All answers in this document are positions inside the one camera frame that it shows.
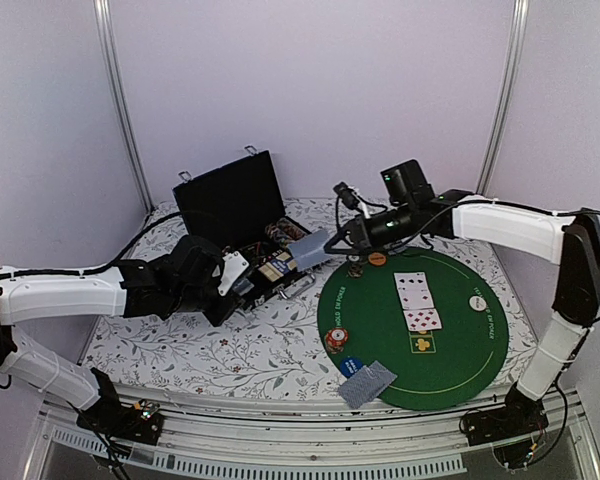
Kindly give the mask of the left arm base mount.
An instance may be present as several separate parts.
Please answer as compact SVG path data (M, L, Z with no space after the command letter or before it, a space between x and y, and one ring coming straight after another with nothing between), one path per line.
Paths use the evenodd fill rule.
M97 380L99 397L88 409L79 410L77 426L107 437L156 446L164 424L160 404L140 399L125 406L107 374L96 368L91 373Z

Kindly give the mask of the orange big blind button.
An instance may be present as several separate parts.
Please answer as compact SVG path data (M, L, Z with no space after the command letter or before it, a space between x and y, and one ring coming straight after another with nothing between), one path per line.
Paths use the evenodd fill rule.
M387 257L379 252L373 252L368 256L368 262L373 266L383 266L387 262Z

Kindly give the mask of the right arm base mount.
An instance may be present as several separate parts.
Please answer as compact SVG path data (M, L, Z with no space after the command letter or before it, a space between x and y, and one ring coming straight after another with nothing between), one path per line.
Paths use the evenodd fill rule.
M515 437L539 433L543 436L548 418L541 400L531 400L513 386L504 404L490 410L470 410L459 420L459 430L470 446L511 440ZM516 470L529 466L538 448L538 440L524 441L496 447L496 461L506 469Z

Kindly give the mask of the green twenty chip stack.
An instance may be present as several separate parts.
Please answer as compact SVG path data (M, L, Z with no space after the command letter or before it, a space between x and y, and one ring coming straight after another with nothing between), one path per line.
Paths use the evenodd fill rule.
M363 275L363 263L359 256L348 255L347 263L348 263L347 275L350 278L357 279Z

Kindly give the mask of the blue playing card deck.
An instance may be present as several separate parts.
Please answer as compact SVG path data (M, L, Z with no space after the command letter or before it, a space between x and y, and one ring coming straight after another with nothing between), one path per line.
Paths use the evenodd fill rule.
M237 295L243 296L250 292L254 287L255 285L248 278L242 278L238 279L232 285L232 291Z

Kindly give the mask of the red poker chip stack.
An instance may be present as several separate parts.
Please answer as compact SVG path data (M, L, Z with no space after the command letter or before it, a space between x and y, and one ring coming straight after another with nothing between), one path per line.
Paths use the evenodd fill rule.
M332 355L342 353L348 339L349 333L346 329L342 327L333 328L324 336L325 349Z

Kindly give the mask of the blue small blind button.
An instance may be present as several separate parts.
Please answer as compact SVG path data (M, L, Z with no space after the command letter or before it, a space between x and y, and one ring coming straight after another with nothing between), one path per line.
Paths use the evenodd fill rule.
M364 363L358 357L346 357L339 363L340 372L350 378L364 367Z

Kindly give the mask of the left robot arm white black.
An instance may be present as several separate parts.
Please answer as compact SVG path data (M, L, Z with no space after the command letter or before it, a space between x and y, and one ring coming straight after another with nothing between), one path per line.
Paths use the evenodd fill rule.
M108 434L121 433L129 415L109 377L67 361L27 337L17 323L89 315L166 319L180 311L212 318L234 309L230 290L247 268L238 252L198 248L81 270L0 267L0 373L88 411Z

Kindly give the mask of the black poker chip case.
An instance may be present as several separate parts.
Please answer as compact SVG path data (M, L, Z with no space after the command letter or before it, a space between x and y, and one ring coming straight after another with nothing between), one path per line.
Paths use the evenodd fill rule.
M316 276L312 270L296 269L275 282L258 271L276 252L289 252L267 237L267 225L287 218L311 234L287 214L269 152L252 153L195 178L186 171L180 177L173 196L187 231L224 251L239 252L249 262L239 279L248 278L255 287L239 295L243 309L250 310L274 297L301 297L313 287Z

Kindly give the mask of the dealt playing card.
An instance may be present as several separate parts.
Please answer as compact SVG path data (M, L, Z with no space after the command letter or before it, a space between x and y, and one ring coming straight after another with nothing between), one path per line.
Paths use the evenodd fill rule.
M364 369L348 378L338 389L338 394L351 409L358 409L374 399L368 395Z
M374 361L364 369L365 380L367 381L367 391L371 398L376 398L384 392L397 378L397 375L390 371L379 361Z

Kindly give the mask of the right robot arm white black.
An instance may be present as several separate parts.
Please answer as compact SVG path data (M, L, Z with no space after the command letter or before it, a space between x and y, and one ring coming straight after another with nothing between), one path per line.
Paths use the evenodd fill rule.
M402 247L425 234L486 242L542 259L557 269L551 319L512 390L516 396L497 415L497 427L517 436L532 424L531 401L544 397L577 357L600 321L600 211L549 211L489 199L466 190L415 194L386 211L357 214L337 227L324 250L362 255Z

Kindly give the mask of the white dealer button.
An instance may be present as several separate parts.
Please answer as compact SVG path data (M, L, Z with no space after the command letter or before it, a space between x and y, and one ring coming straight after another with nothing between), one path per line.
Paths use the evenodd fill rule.
M469 306L476 312L483 312L488 307L486 300L479 295L469 298Z

